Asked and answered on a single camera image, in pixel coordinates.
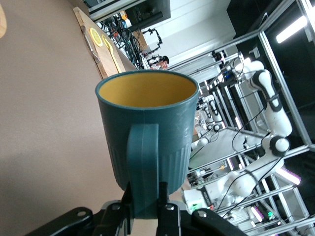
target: person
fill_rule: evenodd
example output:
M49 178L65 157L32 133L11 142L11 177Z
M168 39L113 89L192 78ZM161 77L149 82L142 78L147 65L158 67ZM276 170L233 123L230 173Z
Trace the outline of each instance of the person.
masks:
M168 68L169 58L167 56L152 58L148 63L151 70L165 70Z

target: metal handle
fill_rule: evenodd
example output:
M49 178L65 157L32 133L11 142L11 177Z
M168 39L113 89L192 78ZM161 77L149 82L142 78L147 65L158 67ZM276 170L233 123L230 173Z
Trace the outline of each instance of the metal handle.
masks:
M85 34L85 32L86 32L85 30L86 30L86 27L85 27L85 26L81 26L82 34L83 34L84 39L85 39L85 41L86 41L86 43L87 43L87 45L88 45L88 47L89 47L90 52L91 52L92 55L93 55L94 61L95 61L96 63L100 63L100 59L99 59L99 57L95 54L95 52L94 52L94 50L93 50L93 48L92 48L92 46L91 46L91 44L90 44L90 41L89 41L87 35Z

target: wooden cutting board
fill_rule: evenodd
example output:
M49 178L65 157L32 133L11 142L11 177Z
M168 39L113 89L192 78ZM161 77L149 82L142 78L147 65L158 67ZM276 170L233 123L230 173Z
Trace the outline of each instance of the wooden cutting board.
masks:
M6 18L5 18L5 14L1 6L1 3L0 3L0 38L4 36L5 32L6 32Z
M110 51L108 50L108 48L106 47L105 43L103 42L102 46L98 46L91 37L90 34L90 28L94 28L100 38L102 38L102 36L104 35L104 37L107 39L107 41L112 45L113 47L113 55L117 61L117 64L120 68L120 70L122 72L126 71L124 68L124 65L122 63L122 60L120 59L118 52L117 52L117 48L115 47L114 42L107 36L106 33L104 33L99 27L98 25L96 25L86 14L84 14L84 12L76 7L73 9L75 16L77 17L79 26L85 26L86 28L86 36L92 46L93 51L95 52L95 54L98 56L98 58L100 59L100 63L97 63L97 66L100 70L100 73L103 77L103 79L107 78L108 76L111 75L115 75L118 73L117 68L115 66L115 63L113 61L113 58L111 56Z

